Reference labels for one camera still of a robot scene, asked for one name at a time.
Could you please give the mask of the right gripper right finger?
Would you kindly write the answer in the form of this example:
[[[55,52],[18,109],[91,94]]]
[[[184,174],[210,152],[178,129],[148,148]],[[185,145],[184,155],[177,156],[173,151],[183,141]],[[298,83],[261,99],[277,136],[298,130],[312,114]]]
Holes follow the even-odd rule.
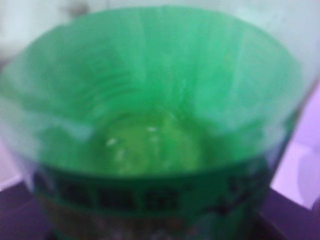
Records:
[[[275,190],[268,191],[257,218],[258,240],[318,240],[319,238],[319,215]]]

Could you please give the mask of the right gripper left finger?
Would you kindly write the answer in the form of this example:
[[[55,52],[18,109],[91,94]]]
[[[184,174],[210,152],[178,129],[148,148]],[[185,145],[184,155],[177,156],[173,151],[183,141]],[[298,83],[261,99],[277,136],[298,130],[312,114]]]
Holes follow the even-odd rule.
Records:
[[[23,182],[0,192],[2,240],[53,240],[52,227]]]

